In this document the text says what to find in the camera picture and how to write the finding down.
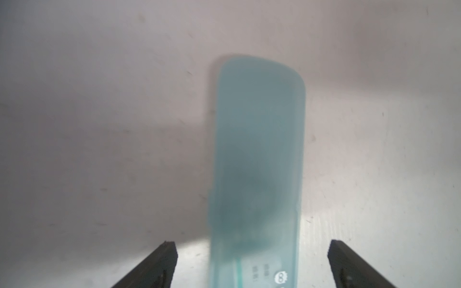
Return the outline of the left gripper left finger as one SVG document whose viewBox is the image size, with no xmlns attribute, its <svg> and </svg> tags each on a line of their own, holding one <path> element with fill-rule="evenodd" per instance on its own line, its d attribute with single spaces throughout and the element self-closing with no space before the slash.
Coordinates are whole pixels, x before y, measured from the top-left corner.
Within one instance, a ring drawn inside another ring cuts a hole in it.
<svg viewBox="0 0 461 288">
<path fill-rule="evenodd" d="M 177 260 L 175 242 L 165 241 L 112 288 L 170 288 Z"/>
</svg>

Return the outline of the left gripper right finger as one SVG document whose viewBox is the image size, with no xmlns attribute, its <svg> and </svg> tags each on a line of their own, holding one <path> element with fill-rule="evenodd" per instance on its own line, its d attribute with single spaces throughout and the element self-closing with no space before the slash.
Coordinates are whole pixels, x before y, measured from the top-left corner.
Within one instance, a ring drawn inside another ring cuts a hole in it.
<svg viewBox="0 0 461 288">
<path fill-rule="evenodd" d="M 336 288 L 396 288 L 341 240 L 331 240 L 327 257 Z"/>
</svg>

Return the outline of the teal pencil case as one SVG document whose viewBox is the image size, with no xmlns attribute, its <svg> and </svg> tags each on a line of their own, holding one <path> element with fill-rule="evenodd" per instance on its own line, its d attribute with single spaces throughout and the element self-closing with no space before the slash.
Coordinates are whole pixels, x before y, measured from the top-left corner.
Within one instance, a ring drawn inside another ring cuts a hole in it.
<svg viewBox="0 0 461 288">
<path fill-rule="evenodd" d="M 278 62 L 233 56 L 219 71 L 210 193 L 212 288 L 294 288 L 306 89 Z"/>
</svg>

